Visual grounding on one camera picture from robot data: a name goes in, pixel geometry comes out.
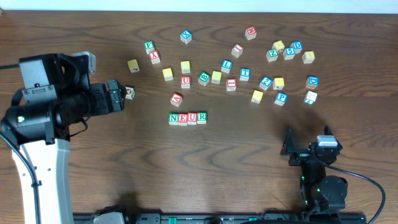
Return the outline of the blue P block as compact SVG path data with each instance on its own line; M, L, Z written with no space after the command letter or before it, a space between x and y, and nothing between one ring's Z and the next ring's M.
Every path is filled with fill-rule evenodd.
M278 92L274 103L276 105L283 106L286 103L286 101L287 101L287 95L285 93Z

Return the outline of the picture face wooden block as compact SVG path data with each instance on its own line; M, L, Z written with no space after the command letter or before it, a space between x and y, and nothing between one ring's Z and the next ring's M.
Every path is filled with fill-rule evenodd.
M133 100L135 97L136 91L133 87L126 87L126 99Z

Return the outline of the green R block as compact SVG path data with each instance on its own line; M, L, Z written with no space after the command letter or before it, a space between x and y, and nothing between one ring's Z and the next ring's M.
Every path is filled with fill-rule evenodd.
M197 124L206 124L207 123L207 113L206 112L198 112L197 113Z

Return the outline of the red E block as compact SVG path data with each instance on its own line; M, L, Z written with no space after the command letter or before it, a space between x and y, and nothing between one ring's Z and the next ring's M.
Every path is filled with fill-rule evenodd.
M180 113L178 114L178 125L179 126L187 126L188 125L188 114Z

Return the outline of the green N block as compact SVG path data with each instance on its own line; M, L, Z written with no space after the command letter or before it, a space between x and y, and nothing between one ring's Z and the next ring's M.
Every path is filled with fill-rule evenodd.
M169 114L169 125L178 125L178 113Z

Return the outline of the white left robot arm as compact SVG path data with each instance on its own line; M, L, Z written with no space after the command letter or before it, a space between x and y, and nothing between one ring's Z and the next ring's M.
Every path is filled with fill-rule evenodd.
M21 58L24 87L1 120L1 138L17 166L26 223L127 223L121 208L75 215L68 161L70 126L122 111L126 88L116 80L92 84L96 58L90 52Z

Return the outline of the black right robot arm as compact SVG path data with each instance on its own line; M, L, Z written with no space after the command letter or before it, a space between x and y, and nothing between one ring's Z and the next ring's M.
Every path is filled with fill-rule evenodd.
M347 180L327 175L325 170L336 161L342 148L328 126L307 148L297 148L293 132L288 129L280 154L289 157L289 166L301 168L300 193L307 206L301 219L310 221L316 215L337 214L346 207Z

